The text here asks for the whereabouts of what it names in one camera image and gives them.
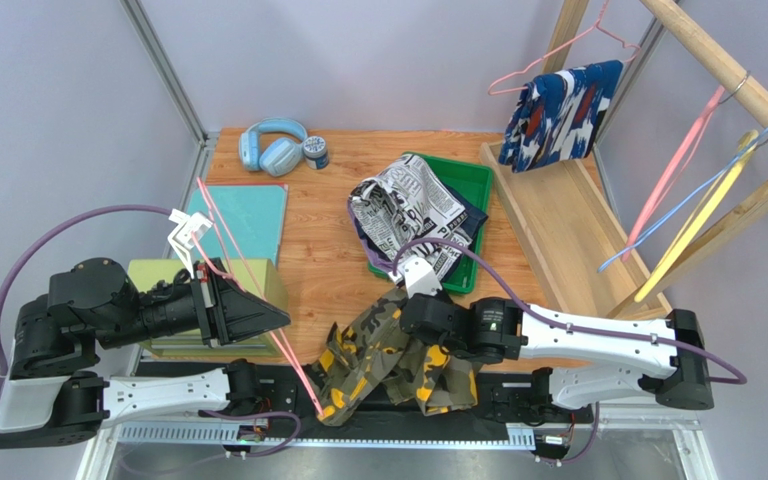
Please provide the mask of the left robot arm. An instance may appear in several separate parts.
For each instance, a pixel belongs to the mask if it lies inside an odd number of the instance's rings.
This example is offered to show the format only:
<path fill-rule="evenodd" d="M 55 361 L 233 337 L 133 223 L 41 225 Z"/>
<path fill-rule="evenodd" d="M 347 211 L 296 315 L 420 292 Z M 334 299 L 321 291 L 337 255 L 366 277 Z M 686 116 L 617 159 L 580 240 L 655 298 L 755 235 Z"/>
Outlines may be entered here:
<path fill-rule="evenodd" d="M 236 285 L 219 260 L 180 270 L 146 291 L 108 258 L 52 276 L 18 314 L 0 397 L 0 450 L 68 446 L 140 417 L 250 410 L 255 367 L 235 361 L 180 377 L 99 376 L 99 351 L 197 331 L 231 345 L 289 324 L 289 315 Z"/>

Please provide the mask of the blue white patterned garment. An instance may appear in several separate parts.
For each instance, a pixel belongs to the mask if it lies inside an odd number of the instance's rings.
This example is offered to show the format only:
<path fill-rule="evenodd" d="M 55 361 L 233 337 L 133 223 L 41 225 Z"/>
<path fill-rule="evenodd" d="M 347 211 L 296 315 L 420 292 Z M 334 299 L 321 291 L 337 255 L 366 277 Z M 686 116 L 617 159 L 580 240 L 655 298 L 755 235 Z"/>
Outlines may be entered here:
<path fill-rule="evenodd" d="M 497 162 L 521 173 L 590 155 L 624 68 L 609 60 L 535 77 L 521 91 Z"/>

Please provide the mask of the yellow clothes hanger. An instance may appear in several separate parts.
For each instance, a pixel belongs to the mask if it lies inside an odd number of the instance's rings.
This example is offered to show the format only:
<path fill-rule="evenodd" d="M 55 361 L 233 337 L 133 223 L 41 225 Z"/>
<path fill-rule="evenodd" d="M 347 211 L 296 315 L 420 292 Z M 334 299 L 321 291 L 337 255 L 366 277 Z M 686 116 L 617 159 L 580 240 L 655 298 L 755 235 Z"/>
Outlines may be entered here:
<path fill-rule="evenodd" d="M 657 284 L 667 275 L 668 270 L 678 262 L 680 255 L 697 237 L 751 160 L 759 136 L 757 130 L 751 130 L 740 138 L 737 149 L 738 156 L 708 185 L 708 189 L 678 231 L 650 277 L 635 292 L 633 296 L 635 303 L 643 302 L 655 290 Z"/>

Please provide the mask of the small blue white jar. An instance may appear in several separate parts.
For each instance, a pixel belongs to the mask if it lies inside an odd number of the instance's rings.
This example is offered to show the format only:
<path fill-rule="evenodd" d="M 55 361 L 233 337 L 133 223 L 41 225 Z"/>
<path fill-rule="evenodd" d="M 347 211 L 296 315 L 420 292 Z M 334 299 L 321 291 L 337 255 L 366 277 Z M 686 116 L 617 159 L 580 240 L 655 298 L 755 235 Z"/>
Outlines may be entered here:
<path fill-rule="evenodd" d="M 321 136 L 309 136 L 302 143 L 302 150 L 307 166 L 313 170 L 322 170 L 330 163 L 326 140 Z"/>

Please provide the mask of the dark blue denim garment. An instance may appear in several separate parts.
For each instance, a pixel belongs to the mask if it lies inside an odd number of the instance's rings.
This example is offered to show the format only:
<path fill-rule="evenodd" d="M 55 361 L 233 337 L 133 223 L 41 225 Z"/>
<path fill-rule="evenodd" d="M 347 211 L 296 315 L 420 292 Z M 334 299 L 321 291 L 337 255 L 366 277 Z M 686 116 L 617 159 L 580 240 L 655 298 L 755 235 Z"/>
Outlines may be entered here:
<path fill-rule="evenodd" d="M 449 193 L 464 206 L 465 213 L 467 214 L 466 219 L 457 227 L 459 233 L 454 233 L 452 235 L 452 240 L 469 239 L 470 249 L 473 252 L 478 253 L 480 251 L 480 247 L 478 246 L 478 235 L 482 232 L 484 224 L 488 220 L 488 215 L 484 210 L 473 205 L 453 187 L 446 186 L 446 188 Z"/>

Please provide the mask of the newspaper print garment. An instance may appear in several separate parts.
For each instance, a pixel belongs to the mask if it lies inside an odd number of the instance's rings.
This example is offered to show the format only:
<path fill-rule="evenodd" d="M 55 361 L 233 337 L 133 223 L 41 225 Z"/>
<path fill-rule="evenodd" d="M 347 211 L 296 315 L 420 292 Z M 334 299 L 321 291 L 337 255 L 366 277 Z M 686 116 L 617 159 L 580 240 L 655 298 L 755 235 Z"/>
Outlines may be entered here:
<path fill-rule="evenodd" d="M 469 239 L 452 240 L 466 219 L 464 206 L 455 199 L 426 162 L 415 155 L 401 156 L 377 175 L 361 181 L 350 197 L 364 200 L 388 198 L 402 211 L 412 239 L 442 238 L 469 247 Z"/>

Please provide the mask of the green plastic tray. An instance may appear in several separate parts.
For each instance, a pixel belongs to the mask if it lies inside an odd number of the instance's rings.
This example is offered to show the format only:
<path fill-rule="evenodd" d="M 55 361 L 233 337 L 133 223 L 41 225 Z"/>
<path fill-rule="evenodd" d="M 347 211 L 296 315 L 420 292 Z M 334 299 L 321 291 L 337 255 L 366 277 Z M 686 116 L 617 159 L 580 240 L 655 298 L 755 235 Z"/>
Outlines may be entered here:
<path fill-rule="evenodd" d="M 403 156 L 409 155 L 422 158 L 438 180 L 452 192 L 453 196 L 457 196 L 462 204 L 469 203 L 484 214 L 488 212 L 493 183 L 493 173 L 488 167 L 418 152 L 403 153 Z M 450 294 L 466 295 L 474 291 L 477 275 L 476 262 L 461 256 L 441 283 Z"/>

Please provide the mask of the yellow camouflage garment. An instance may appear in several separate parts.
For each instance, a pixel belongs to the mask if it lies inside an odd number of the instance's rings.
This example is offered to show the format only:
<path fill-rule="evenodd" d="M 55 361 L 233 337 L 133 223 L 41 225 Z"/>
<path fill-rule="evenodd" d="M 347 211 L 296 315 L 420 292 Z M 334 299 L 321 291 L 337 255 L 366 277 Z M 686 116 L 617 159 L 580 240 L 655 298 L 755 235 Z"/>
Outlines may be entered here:
<path fill-rule="evenodd" d="M 406 303 L 406 292 L 393 288 L 346 328 L 332 326 L 309 373 L 324 410 L 317 415 L 322 424 L 345 424 L 378 387 L 391 404 L 413 401 L 425 416 L 479 404 L 480 366 L 404 333 L 399 321 Z"/>

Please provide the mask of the light blue headphones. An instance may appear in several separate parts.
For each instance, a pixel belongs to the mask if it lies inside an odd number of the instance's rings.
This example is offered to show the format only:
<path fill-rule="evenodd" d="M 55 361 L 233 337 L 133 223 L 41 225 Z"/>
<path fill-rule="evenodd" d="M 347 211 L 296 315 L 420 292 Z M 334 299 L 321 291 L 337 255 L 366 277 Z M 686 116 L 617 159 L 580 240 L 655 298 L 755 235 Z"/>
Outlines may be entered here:
<path fill-rule="evenodd" d="M 285 134 L 261 148 L 262 134 Z M 247 171 L 264 171 L 281 177 L 294 170 L 303 159 L 303 142 L 308 138 L 306 128 L 288 118 L 267 118 L 251 125 L 238 140 L 239 159 Z"/>

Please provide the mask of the wooden clothes rack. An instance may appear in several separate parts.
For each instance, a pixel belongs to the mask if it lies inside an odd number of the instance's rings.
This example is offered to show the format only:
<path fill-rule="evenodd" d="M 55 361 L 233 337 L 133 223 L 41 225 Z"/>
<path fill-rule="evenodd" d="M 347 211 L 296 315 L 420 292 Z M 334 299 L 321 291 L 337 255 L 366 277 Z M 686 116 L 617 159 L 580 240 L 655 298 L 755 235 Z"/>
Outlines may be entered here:
<path fill-rule="evenodd" d="M 738 103 L 762 126 L 768 91 L 673 1 L 640 1 L 723 86 L 737 87 Z M 635 300 L 649 273 L 638 254 L 632 266 L 596 273 L 598 254 L 627 240 L 615 214 L 581 160 L 562 161 L 534 174 L 512 173 L 496 160 L 500 145 L 483 143 L 480 161 L 491 169 L 499 201 L 550 308 L 609 318 L 648 319 L 670 310 L 662 291 L 768 213 L 768 180 L 693 239 L 648 295 Z"/>

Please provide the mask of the purple trousers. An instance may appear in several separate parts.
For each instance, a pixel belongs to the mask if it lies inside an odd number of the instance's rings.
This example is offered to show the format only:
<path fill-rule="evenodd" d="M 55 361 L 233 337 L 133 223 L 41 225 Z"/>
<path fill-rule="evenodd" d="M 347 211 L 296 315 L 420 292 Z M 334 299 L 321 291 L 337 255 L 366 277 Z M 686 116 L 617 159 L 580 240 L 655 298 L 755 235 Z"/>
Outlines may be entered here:
<path fill-rule="evenodd" d="M 405 225 L 402 211 L 388 198 L 364 200 L 359 197 L 348 199 L 347 210 L 369 264 L 390 280 L 401 281 L 401 264 L 408 254 L 396 263 L 396 274 L 392 271 L 394 259 L 412 239 L 410 225 Z"/>

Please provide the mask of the blue wire hanger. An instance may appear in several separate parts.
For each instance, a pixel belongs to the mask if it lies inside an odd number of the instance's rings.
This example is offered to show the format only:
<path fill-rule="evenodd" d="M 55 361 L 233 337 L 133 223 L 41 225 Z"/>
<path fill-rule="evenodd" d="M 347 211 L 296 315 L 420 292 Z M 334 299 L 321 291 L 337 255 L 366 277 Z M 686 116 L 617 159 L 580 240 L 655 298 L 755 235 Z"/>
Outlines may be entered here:
<path fill-rule="evenodd" d="M 768 135 L 768 126 L 762 131 L 762 133 Z M 638 235 L 637 239 L 633 241 L 631 246 L 624 247 L 618 253 L 608 258 L 602 265 L 600 265 L 597 268 L 597 272 L 602 273 L 616 260 L 619 260 L 624 254 L 631 253 L 633 249 L 636 249 L 637 247 L 642 245 L 645 241 L 649 239 L 649 237 L 653 233 L 655 233 L 658 229 L 660 229 L 681 208 L 683 208 L 688 202 L 690 202 L 693 198 L 695 198 L 698 194 L 700 194 L 705 187 L 711 187 L 712 185 L 714 185 L 717 180 L 720 180 L 724 174 L 726 174 L 731 168 L 736 166 L 743 154 L 752 152 L 758 145 L 764 145 L 766 142 L 768 142 L 768 137 L 766 140 L 760 141 L 759 135 L 757 135 L 756 137 L 749 140 L 745 144 L 740 144 L 740 147 L 736 151 L 736 154 L 734 155 L 734 157 L 720 171 L 718 171 L 711 178 L 709 178 L 708 180 L 700 184 L 688 196 L 686 196 L 683 200 L 681 200 L 674 207 L 668 210 L 661 218 L 659 218 L 658 220 L 653 222 L 649 227 L 647 227 L 642 233 Z"/>

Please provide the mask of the thick pink hanger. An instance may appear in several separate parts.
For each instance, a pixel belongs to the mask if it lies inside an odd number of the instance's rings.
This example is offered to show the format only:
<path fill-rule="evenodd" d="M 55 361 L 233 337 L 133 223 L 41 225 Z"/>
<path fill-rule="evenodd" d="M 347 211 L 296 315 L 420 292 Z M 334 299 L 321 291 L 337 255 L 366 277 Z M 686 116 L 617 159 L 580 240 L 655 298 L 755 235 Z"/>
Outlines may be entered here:
<path fill-rule="evenodd" d="M 751 72 L 747 70 L 741 80 L 728 94 L 725 94 L 726 88 L 724 86 L 719 86 L 716 88 L 715 92 L 707 101 L 700 114 L 689 127 L 685 137 L 671 156 L 670 160 L 667 162 L 656 184 L 645 200 L 644 205 L 642 206 L 635 222 L 633 223 L 633 227 L 628 235 L 628 240 L 623 249 L 619 252 L 618 259 L 620 261 L 627 261 L 636 242 L 638 240 L 644 239 L 644 227 L 653 216 L 656 209 L 662 203 L 665 196 L 670 191 L 679 176 L 683 173 L 688 163 L 694 157 L 700 141 L 703 138 L 703 135 L 706 132 L 706 129 L 715 111 L 720 105 L 723 105 L 732 99 L 748 82 L 750 77 Z"/>

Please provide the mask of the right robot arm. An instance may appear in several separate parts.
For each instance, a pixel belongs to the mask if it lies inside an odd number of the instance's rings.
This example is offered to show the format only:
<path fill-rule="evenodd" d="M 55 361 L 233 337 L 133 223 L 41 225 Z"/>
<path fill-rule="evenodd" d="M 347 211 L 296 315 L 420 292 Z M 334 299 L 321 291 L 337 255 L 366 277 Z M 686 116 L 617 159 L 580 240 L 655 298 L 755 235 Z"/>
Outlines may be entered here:
<path fill-rule="evenodd" d="M 469 307 L 417 294 L 400 319 L 403 332 L 456 358 L 483 365 L 504 360 L 570 358 L 579 368 L 532 374 L 529 401 L 579 410 L 593 403 L 652 396 L 665 407 L 703 411 L 715 402 L 697 316 L 675 309 L 665 319 L 611 320 L 520 308 L 499 297 Z"/>

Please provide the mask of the thin pink wire hanger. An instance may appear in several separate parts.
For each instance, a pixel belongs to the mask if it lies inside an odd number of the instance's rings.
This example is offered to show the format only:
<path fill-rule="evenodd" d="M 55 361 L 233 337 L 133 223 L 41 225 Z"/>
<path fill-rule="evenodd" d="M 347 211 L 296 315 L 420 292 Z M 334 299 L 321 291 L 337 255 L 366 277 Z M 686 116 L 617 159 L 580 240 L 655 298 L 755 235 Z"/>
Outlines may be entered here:
<path fill-rule="evenodd" d="M 626 41 L 621 36 L 606 29 L 603 26 L 603 19 L 610 4 L 609 0 L 602 2 L 594 22 L 587 28 L 583 30 L 580 29 L 582 20 L 585 16 L 589 4 L 590 2 L 588 0 L 563 1 L 551 36 L 550 44 L 548 45 L 547 51 L 544 53 L 544 55 L 532 61 L 523 69 L 513 71 L 494 80 L 488 86 L 487 94 L 489 96 L 498 96 L 522 91 L 523 87 L 502 89 L 501 86 L 509 80 L 530 73 L 538 66 L 541 67 L 542 74 L 554 73 L 556 71 L 562 70 L 570 53 L 571 47 L 576 42 L 582 40 L 592 32 L 599 32 L 618 42 L 624 50 L 631 50 L 632 54 L 629 58 L 623 60 L 624 64 L 631 63 L 633 60 L 635 60 L 641 52 L 642 47 L 639 44 Z"/>
<path fill-rule="evenodd" d="M 250 267 L 250 264 L 248 263 L 246 257 L 242 254 L 241 249 L 238 246 L 238 243 L 235 240 L 235 237 L 232 235 L 230 230 L 227 228 L 227 223 L 224 220 L 224 217 L 221 213 L 221 211 L 216 206 L 206 184 L 204 181 L 200 178 L 196 178 L 196 185 L 198 187 L 198 190 L 200 192 L 201 198 L 204 200 L 205 205 L 207 207 L 207 216 L 209 220 L 212 223 L 215 223 L 215 217 L 218 217 L 219 225 L 212 226 L 212 229 L 215 232 L 216 238 L 218 239 L 219 246 L 222 251 L 221 259 L 226 261 L 226 268 L 227 271 L 220 271 L 218 267 L 215 265 L 215 263 L 208 257 L 208 255 L 205 253 L 200 240 L 197 236 L 192 237 L 192 242 L 196 250 L 201 255 L 204 262 L 210 267 L 210 269 L 213 271 L 214 274 L 221 276 L 222 278 L 228 279 L 232 281 L 240 290 L 243 292 L 246 292 L 246 289 L 244 286 L 240 283 L 238 278 L 235 276 L 235 272 L 233 270 L 233 264 L 230 259 L 227 259 L 228 250 L 226 247 L 226 244 L 224 242 L 223 233 L 226 233 L 228 235 L 228 238 L 230 240 L 231 245 L 234 247 L 236 253 L 239 255 L 239 259 L 243 262 L 243 265 L 245 267 L 245 270 L 248 272 L 249 278 L 254 282 L 255 291 L 259 294 L 259 297 L 264 300 L 265 299 L 265 292 L 262 287 L 262 285 L 259 283 L 256 276 L 253 274 L 253 271 Z M 274 343 L 278 346 L 278 349 L 282 353 L 285 360 L 293 367 L 295 370 L 299 380 L 303 384 L 306 392 L 308 393 L 310 400 L 314 406 L 314 409 L 316 410 L 317 414 L 323 414 L 324 410 L 322 408 L 321 403 L 319 402 L 317 395 L 313 389 L 312 382 L 307 376 L 307 374 L 303 371 L 302 364 L 298 359 L 298 356 L 296 355 L 293 347 L 291 346 L 291 343 L 289 341 L 289 338 L 287 337 L 284 329 L 282 327 L 278 328 L 276 332 L 271 332 L 270 336 L 272 337 L 272 340 Z"/>

